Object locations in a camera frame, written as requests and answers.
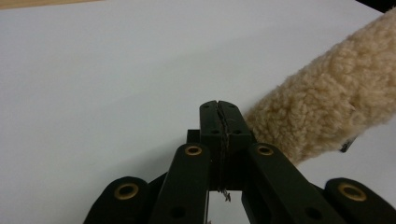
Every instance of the white surface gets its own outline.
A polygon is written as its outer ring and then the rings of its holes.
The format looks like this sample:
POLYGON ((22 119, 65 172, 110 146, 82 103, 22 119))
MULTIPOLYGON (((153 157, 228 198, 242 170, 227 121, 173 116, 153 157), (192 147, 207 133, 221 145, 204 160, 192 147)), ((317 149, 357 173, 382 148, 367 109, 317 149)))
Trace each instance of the white surface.
MULTIPOLYGON (((246 111, 380 13, 353 0, 105 1, 0 11, 0 223, 81 223, 102 190, 162 174, 198 106, 246 111)), ((396 205, 396 120, 301 165, 396 205)), ((248 223, 211 194, 214 224, 248 223)))

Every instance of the white table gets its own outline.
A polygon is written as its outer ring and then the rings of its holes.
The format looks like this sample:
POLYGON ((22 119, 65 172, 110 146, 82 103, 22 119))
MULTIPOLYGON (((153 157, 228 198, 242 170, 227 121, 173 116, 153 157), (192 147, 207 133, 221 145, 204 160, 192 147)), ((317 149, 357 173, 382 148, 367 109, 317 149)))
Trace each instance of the white table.
MULTIPOLYGON (((107 184, 164 173, 198 106, 244 112, 380 15, 353 0, 105 1, 0 11, 0 223, 81 223, 107 184)), ((396 205, 396 119, 299 168, 396 205)), ((214 224, 248 223, 211 193, 214 224)))

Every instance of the plush toy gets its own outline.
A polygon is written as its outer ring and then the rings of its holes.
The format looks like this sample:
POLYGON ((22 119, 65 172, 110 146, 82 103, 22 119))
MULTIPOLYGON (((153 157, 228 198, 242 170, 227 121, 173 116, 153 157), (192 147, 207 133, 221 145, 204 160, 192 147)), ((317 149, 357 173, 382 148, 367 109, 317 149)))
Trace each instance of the plush toy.
POLYGON ((396 112, 396 8, 290 76, 246 113, 294 164, 337 150, 396 112))

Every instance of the fuzzy tan object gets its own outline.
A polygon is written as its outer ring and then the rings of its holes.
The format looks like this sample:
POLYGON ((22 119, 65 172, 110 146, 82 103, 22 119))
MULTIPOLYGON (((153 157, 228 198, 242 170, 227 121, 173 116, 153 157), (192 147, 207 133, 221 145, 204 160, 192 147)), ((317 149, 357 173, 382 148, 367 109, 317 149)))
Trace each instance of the fuzzy tan object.
POLYGON ((396 112, 396 8, 290 76, 246 114, 294 164, 337 150, 396 112))

